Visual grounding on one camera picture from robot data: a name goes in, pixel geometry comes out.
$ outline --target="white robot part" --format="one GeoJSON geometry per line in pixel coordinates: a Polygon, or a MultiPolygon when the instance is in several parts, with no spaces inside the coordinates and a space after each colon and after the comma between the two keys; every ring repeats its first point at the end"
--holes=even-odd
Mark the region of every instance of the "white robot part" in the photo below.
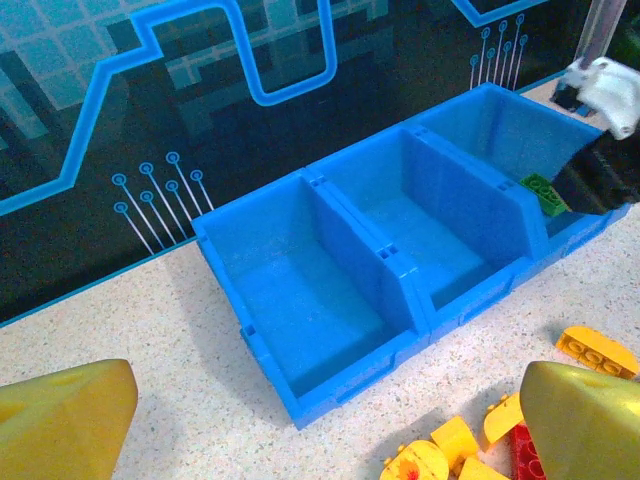
{"type": "Polygon", "coordinates": [[[631,136],[640,120],[640,72],[606,57],[582,69],[581,60],[569,65],[561,81],[579,91],[578,101],[604,116],[617,140],[631,136]]]}

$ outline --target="white table surface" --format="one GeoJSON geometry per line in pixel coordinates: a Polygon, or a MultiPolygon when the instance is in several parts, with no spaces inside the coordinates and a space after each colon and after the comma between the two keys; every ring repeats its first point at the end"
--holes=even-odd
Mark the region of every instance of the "white table surface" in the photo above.
{"type": "MultiPolygon", "coordinates": [[[[115,479],[373,480],[400,443],[456,414],[479,433],[486,407],[519,388],[530,361],[571,363],[554,348],[570,325],[640,353],[639,233],[640,207],[300,432],[195,243],[0,329],[0,385],[129,360],[140,397],[115,479]]],[[[509,475],[506,452],[482,458],[509,475]]]]}

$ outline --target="blue plastic bin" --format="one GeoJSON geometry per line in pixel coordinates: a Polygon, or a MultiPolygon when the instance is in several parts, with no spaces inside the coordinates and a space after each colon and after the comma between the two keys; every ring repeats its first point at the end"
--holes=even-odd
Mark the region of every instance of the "blue plastic bin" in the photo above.
{"type": "Polygon", "coordinates": [[[599,131],[483,85],[194,221],[298,428],[621,218],[519,185],[599,131]]]}

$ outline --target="red toy block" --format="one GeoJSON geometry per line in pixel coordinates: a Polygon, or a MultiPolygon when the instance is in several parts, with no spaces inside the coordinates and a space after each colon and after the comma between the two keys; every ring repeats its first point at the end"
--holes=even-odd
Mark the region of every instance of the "red toy block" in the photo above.
{"type": "Polygon", "coordinates": [[[511,430],[511,471],[513,480],[547,480],[524,423],[511,430]]]}

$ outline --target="yellow toy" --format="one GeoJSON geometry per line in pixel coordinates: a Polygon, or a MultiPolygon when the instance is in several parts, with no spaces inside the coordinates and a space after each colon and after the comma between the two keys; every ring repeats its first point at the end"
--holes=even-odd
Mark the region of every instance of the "yellow toy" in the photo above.
{"type": "Polygon", "coordinates": [[[517,424],[524,420],[520,408],[520,393],[511,396],[503,395],[500,403],[487,409],[484,419],[483,437],[480,440],[482,450],[488,451],[517,424]]]}
{"type": "Polygon", "coordinates": [[[556,347],[600,373],[631,379],[640,370],[629,350],[589,327],[567,328],[556,347]]]}
{"type": "Polygon", "coordinates": [[[384,462],[380,480],[447,480],[449,465],[444,453],[427,440],[400,445],[398,456],[384,462]]]}
{"type": "Polygon", "coordinates": [[[504,475],[496,472],[489,465],[485,465],[474,457],[469,457],[464,462],[458,480],[509,480],[504,475]]]}
{"type": "Polygon", "coordinates": [[[436,429],[431,438],[447,457],[449,469],[455,474],[460,472],[464,461],[480,449],[471,429],[460,416],[453,417],[436,429]]]}

